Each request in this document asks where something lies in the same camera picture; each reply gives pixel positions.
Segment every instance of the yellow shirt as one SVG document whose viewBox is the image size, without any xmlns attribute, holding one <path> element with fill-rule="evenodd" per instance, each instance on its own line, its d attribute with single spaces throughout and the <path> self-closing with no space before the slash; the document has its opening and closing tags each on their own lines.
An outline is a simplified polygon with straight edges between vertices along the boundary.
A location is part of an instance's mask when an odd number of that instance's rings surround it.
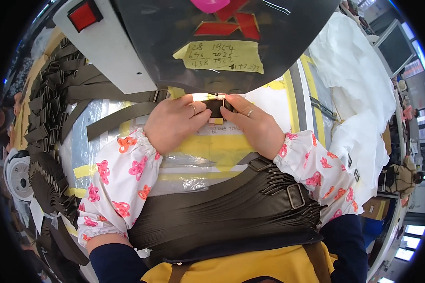
<svg viewBox="0 0 425 283">
<path fill-rule="evenodd" d="M 331 274 L 334 271 L 332 263 L 337 258 L 329 254 L 324 243 L 321 242 L 321 245 Z M 160 263 L 145 273 L 141 280 L 167 283 L 171 272 L 170 263 Z M 319 282 L 306 251 L 297 245 L 200 261 L 190 266 L 180 283 L 240 283 L 260 276 L 270 276 L 286 283 Z"/>
</svg>

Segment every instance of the pink flower print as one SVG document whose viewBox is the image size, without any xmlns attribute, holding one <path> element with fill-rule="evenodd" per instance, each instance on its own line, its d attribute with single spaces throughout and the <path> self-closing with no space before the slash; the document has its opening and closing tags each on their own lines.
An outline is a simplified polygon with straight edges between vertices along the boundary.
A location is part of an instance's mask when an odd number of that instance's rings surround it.
<svg viewBox="0 0 425 283">
<path fill-rule="evenodd" d="M 339 158 L 337 155 L 333 154 L 332 152 L 327 152 L 327 156 L 330 157 L 330 159 Z"/>
<path fill-rule="evenodd" d="M 335 187 L 332 186 L 329 188 L 329 191 L 323 196 L 323 199 L 327 198 L 335 190 Z"/>
<path fill-rule="evenodd" d="M 280 155 L 280 157 L 286 156 L 286 144 L 282 145 L 282 148 L 279 150 L 279 155 Z"/>
<path fill-rule="evenodd" d="M 147 161 L 148 157 L 146 155 L 142 157 L 142 160 L 140 162 L 136 160 L 132 161 L 132 167 L 129 169 L 129 174 L 135 175 L 137 181 L 140 181 L 143 169 L 145 169 L 145 164 Z"/>
<path fill-rule="evenodd" d="M 342 215 L 342 210 L 341 209 L 338 209 L 335 213 L 334 213 L 334 216 L 332 216 L 332 218 L 331 219 L 329 219 L 329 221 L 331 221 L 331 220 L 333 220 L 333 219 L 335 219 L 335 218 L 337 218 L 337 217 L 339 217 L 339 216 L 341 216 Z"/>
<path fill-rule="evenodd" d="M 309 155 L 310 155 L 310 151 L 306 153 L 306 161 L 304 162 L 304 169 L 306 168 L 307 160 L 309 159 Z"/>
<path fill-rule="evenodd" d="M 353 196 L 354 196 L 353 187 L 349 187 L 348 190 L 349 190 L 349 192 L 348 192 L 348 195 L 346 195 L 346 202 L 351 201 L 353 199 Z"/>
<path fill-rule="evenodd" d="M 315 134 L 312 133 L 313 146 L 316 146 L 316 137 Z"/>
<path fill-rule="evenodd" d="M 340 188 L 339 191 L 337 192 L 337 195 L 334 197 L 334 200 L 338 200 L 339 198 L 341 198 L 343 195 L 345 195 L 346 190 L 343 188 Z"/>
<path fill-rule="evenodd" d="M 120 153 L 125 153 L 128 149 L 130 145 L 136 145 L 137 144 L 137 139 L 131 138 L 131 137 L 126 137 L 125 139 L 122 138 L 118 138 L 116 140 L 119 144 L 119 152 Z"/>
<path fill-rule="evenodd" d="M 112 201 L 112 203 L 115 206 L 115 211 L 117 212 L 119 216 L 121 216 L 122 218 L 130 216 L 129 204 L 125 202 L 116 202 L 116 201 Z"/>
<path fill-rule="evenodd" d="M 103 160 L 101 163 L 96 163 L 96 166 L 98 167 L 98 173 L 99 176 L 101 176 L 102 182 L 106 185 L 109 184 L 109 179 L 107 179 L 107 176 L 110 175 L 110 170 L 107 168 L 107 165 L 109 163 L 107 160 Z"/>
<path fill-rule="evenodd" d="M 352 201 L 351 205 L 353 206 L 354 212 L 357 212 L 357 202 Z"/>
<path fill-rule="evenodd" d="M 84 224 L 87 226 L 96 227 L 98 225 L 96 221 L 91 220 L 88 216 L 84 216 L 83 218 L 85 220 Z"/>
<path fill-rule="evenodd" d="M 82 234 L 82 238 L 85 240 L 85 241 L 89 241 L 89 240 L 91 240 L 91 237 L 88 237 L 87 235 L 85 235 L 85 234 Z"/>
<path fill-rule="evenodd" d="M 321 157 L 321 160 L 319 162 L 321 162 L 321 165 L 323 165 L 324 169 L 332 168 L 332 166 L 327 163 L 327 159 L 324 157 Z"/>
<path fill-rule="evenodd" d="M 93 183 L 91 183 L 88 187 L 88 200 L 91 202 L 99 201 L 101 198 L 99 197 L 98 192 L 98 187 L 93 186 Z"/>
<path fill-rule="evenodd" d="M 285 133 L 285 138 L 294 139 L 297 138 L 297 135 L 292 133 Z"/>
<path fill-rule="evenodd" d="M 148 196 L 150 190 L 151 188 L 148 187 L 148 185 L 144 185 L 143 190 L 138 191 L 137 194 L 142 200 L 146 201 L 146 197 Z"/>
<path fill-rule="evenodd" d="M 321 186 L 321 173 L 316 171 L 313 173 L 312 178 L 306 180 L 306 185 L 310 186 Z"/>
</svg>

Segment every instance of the navy sleeve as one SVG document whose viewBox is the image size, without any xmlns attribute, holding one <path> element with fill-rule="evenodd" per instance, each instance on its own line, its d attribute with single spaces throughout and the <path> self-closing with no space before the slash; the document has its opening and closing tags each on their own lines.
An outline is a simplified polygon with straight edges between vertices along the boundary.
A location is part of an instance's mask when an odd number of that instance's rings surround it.
<svg viewBox="0 0 425 283">
<path fill-rule="evenodd" d="M 124 244 L 106 244 L 90 253 L 91 266 L 100 283 L 137 283 L 148 267 L 136 251 Z"/>
<path fill-rule="evenodd" d="M 319 231 L 329 253 L 336 254 L 332 283 L 367 281 L 368 257 L 359 216 L 345 214 L 328 222 Z"/>
</svg>

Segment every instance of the red switch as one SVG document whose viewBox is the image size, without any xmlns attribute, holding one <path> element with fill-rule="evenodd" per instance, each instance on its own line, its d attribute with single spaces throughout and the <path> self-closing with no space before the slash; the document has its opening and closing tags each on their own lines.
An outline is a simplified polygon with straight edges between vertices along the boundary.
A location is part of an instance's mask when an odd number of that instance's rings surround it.
<svg viewBox="0 0 425 283">
<path fill-rule="evenodd" d="M 78 32 L 103 19 L 93 0 L 84 0 L 69 10 L 68 18 Z"/>
</svg>

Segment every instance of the strap adjuster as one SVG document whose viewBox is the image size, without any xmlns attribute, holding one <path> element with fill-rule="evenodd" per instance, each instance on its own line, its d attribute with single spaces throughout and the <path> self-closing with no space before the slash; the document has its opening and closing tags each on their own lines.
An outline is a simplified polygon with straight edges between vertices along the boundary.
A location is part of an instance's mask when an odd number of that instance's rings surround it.
<svg viewBox="0 0 425 283">
<path fill-rule="evenodd" d="M 272 162 L 267 161 L 261 157 L 257 157 L 254 160 L 251 160 L 247 163 L 247 165 L 255 170 L 256 172 L 261 172 L 272 166 Z"/>
</svg>

